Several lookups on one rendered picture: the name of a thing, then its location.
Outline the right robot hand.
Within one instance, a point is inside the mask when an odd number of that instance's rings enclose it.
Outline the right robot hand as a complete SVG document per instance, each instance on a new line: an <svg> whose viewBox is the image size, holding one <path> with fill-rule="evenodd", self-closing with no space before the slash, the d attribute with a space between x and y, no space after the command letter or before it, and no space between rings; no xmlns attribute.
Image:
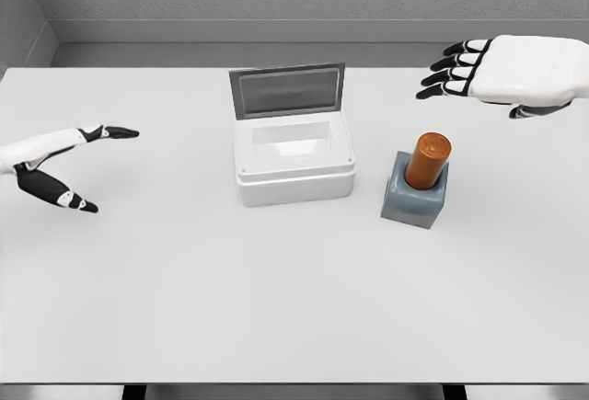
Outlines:
<svg viewBox="0 0 589 400"><path fill-rule="evenodd" d="M511 105L509 118L547 116L589 99L589 43L568 38L500 35L465 40L430 66L416 98L473 97Z"/></svg>

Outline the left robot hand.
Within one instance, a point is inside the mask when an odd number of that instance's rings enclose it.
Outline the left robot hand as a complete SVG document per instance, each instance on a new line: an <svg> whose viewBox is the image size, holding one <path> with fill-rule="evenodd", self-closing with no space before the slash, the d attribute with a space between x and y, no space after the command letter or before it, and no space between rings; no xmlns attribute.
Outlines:
<svg viewBox="0 0 589 400"><path fill-rule="evenodd" d="M33 136L0 146L0 176L14 175L22 191L51 205L98 213L96 204L79 196L59 179L42 172L41 164L78 145L103 139L133 139L139 135L139 131L124 127L98 125Z"/></svg>

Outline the orange-brown cylinder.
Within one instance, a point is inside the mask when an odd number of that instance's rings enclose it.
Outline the orange-brown cylinder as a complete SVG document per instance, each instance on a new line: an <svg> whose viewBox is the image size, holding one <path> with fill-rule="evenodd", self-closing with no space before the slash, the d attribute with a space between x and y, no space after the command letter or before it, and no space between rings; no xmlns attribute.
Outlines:
<svg viewBox="0 0 589 400"><path fill-rule="evenodd" d="M405 180L414 189L431 189L439 178L452 145L441 133L426 132L416 143L405 170Z"/></svg>

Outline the grey-blue square holder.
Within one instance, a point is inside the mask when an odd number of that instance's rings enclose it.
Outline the grey-blue square holder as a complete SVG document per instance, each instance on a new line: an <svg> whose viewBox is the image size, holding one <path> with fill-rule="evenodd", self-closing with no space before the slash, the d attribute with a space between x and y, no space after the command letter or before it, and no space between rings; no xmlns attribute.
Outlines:
<svg viewBox="0 0 589 400"><path fill-rule="evenodd" d="M383 198L380 217L430 229L445 205L449 164L445 163L433 187L414 189L405 179L410 154L398 151Z"/></svg>

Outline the white box with grey lid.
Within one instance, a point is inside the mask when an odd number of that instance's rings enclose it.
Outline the white box with grey lid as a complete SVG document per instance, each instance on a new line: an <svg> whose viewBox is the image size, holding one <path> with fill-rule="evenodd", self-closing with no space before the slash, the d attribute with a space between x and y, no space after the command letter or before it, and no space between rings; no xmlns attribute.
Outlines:
<svg viewBox="0 0 589 400"><path fill-rule="evenodd" d="M237 193L247 208L346 198L355 156L344 63L232 70Z"/></svg>

